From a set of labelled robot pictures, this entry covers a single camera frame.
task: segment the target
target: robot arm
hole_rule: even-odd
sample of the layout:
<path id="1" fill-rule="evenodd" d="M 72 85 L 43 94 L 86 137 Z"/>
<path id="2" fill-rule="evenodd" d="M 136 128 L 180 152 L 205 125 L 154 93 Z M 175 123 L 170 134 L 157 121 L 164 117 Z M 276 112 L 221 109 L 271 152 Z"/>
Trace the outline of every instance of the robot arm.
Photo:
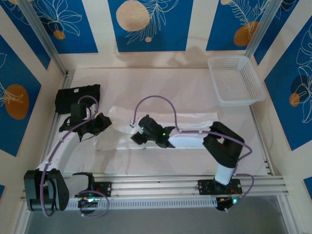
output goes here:
<path id="1" fill-rule="evenodd" d="M 43 187 L 43 199 L 47 210 L 63 211 L 69 198 L 83 190 L 92 190 L 94 178 L 91 173 L 73 174 L 68 180 L 64 180 L 62 174 L 65 166 L 86 133 L 98 135 L 112 123 L 102 113 L 96 118 L 89 120 L 86 104 L 73 104 L 71 116 L 65 120 L 59 129 L 60 140 L 49 153 L 46 160 L 36 170 L 27 171 L 24 176 L 25 192 L 28 209 L 31 211 L 41 210 L 40 180 L 45 173 Z"/>
<path id="2" fill-rule="evenodd" d="M 131 139 L 137 144 L 154 141 L 161 148 L 197 147 L 207 149 L 218 162 L 214 180 L 227 186 L 232 178 L 243 146 L 231 140 L 244 139 L 220 122 L 214 122 L 209 132 L 198 130 L 178 131 L 175 127 L 163 128 L 148 115 L 138 122 L 137 132 Z"/>

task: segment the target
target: white table surface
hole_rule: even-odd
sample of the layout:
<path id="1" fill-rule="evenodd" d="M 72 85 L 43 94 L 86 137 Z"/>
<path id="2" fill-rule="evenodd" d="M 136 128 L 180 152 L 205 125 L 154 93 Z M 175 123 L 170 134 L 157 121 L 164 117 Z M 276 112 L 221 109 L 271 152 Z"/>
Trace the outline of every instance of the white table surface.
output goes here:
<path id="1" fill-rule="evenodd" d="M 260 141 L 249 107 L 219 107 L 208 69 L 77 69 L 71 87 L 100 84 L 99 111 L 108 114 L 114 105 L 133 109 L 149 95 L 168 98 L 178 113 L 216 112 L 220 122 L 245 139 L 253 153 L 242 160 L 237 173 L 267 175 Z M 139 111 L 171 113 L 165 101 L 143 102 Z M 59 126 L 68 115 L 62 115 Z M 114 131 L 106 129 L 101 134 Z M 82 142 L 71 155 L 66 172 L 119 175 L 214 175 L 217 163 L 206 150 L 96 150 L 96 140 Z"/>

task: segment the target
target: white cloth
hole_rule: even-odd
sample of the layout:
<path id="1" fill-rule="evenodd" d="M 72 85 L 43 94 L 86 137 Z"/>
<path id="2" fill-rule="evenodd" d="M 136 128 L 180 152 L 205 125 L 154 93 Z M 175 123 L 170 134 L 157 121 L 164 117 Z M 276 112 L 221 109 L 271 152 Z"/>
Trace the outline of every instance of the white cloth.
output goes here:
<path id="1" fill-rule="evenodd" d="M 157 114 L 137 112 L 136 122 L 142 117 L 149 115 L 158 124 L 163 127 L 174 126 L 174 114 Z M 112 125 L 101 133 L 97 149 L 98 150 L 125 150 L 125 149 L 154 149 L 158 148 L 154 142 L 147 142 L 143 145 L 137 145 L 131 140 L 135 129 L 130 126 L 133 121 L 134 111 L 122 107 L 113 106 L 108 114 L 112 121 Z M 218 121 L 217 113 L 192 113 L 192 114 L 177 114 L 177 123 L 181 129 L 199 129 L 207 130 L 214 121 Z"/>

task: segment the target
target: gray floor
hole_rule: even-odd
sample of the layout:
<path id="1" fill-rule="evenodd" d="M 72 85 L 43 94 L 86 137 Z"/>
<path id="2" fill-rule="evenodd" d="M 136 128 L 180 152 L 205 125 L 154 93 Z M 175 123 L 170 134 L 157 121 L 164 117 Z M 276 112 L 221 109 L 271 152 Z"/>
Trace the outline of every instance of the gray floor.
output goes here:
<path id="1" fill-rule="evenodd" d="M 33 212 L 27 234 L 285 234 L 276 197 L 247 197 L 222 213 L 215 208 L 109 211 L 100 218 Z"/>

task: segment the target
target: white mesh basket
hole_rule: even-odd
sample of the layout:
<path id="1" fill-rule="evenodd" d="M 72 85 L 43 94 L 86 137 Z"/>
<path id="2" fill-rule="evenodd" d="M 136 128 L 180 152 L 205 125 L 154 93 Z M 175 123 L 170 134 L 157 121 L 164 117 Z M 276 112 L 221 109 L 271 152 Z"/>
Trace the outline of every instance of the white mesh basket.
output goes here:
<path id="1" fill-rule="evenodd" d="M 212 57 L 208 66 L 220 106 L 247 106 L 265 99 L 263 84 L 248 57 Z"/>

